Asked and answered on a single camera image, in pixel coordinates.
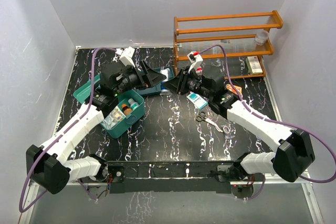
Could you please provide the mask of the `white blue pill bottle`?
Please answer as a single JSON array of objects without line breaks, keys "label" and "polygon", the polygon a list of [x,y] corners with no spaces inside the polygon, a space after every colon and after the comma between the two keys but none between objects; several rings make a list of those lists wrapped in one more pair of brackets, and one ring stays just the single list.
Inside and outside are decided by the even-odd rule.
[{"label": "white blue pill bottle", "polygon": [[167,81],[169,81],[170,70],[169,70],[169,68],[166,68],[166,69],[161,68],[160,73],[163,74],[163,75],[165,75],[165,79],[161,82],[161,92],[160,92],[160,95],[170,95],[171,94],[170,90],[168,90],[168,89],[166,89],[164,87],[164,84]]}]

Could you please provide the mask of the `brown medicine bottle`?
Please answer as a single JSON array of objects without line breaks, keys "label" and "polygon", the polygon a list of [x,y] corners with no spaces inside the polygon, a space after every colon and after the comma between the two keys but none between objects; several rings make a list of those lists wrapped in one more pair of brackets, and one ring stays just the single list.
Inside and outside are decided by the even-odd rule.
[{"label": "brown medicine bottle", "polygon": [[125,103],[121,105],[121,108],[125,116],[128,116],[132,113],[132,109],[129,106],[127,106]]}]

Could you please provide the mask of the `clear plastic packet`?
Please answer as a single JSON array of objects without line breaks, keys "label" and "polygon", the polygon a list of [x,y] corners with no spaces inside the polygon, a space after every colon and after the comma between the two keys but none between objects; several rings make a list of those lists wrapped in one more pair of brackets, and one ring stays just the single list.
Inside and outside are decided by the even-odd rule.
[{"label": "clear plastic packet", "polygon": [[114,126],[116,126],[119,122],[121,122],[125,118],[124,113],[120,110],[118,106],[116,106],[108,116],[101,122],[101,125],[106,130],[111,130]]}]

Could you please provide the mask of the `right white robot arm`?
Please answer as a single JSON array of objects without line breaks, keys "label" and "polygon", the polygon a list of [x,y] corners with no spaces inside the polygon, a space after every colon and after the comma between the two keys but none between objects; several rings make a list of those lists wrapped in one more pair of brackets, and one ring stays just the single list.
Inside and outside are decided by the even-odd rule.
[{"label": "right white robot arm", "polygon": [[287,182],[295,182],[314,162],[315,155],[307,132],[272,123],[267,116],[226,89],[220,72],[203,72],[199,77],[195,70],[185,69],[163,85],[176,94],[193,92],[207,98],[214,113],[239,124],[270,147],[269,153],[244,153],[221,173],[222,176],[247,180],[252,174],[270,173]]}]

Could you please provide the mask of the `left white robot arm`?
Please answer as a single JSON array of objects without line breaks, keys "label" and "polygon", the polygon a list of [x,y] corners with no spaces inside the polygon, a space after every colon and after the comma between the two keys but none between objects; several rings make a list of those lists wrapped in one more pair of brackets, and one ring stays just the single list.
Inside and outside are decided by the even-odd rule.
[{"label": "left white robot arm", "polygon": [[165,75],[151,69],[144,61],[142,70],[112,62],[100,72],[84,104],[77,114],[55,136],[32,145],[26,151],[27,175],[51,194],[59,193],[69,181],[93,177],[104,181],[108,177],[106,162],[96,155],[70,161],[72,150],[118,105],[120,95],[133,89],[146,89],[160,84]]}]

